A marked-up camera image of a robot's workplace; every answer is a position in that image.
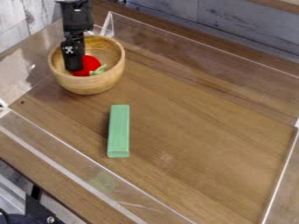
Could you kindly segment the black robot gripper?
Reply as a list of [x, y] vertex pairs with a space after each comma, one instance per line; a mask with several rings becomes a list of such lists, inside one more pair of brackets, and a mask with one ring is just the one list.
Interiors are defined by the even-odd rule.
[[[60, 5], [64, 38], [78, 38], [94, 29], [92, 0], [56, 0], [56, 3]], [[66, 69], [82, 70], [84, 43], [79, 40], [66, 40], [60, 43], [60, 50]]]

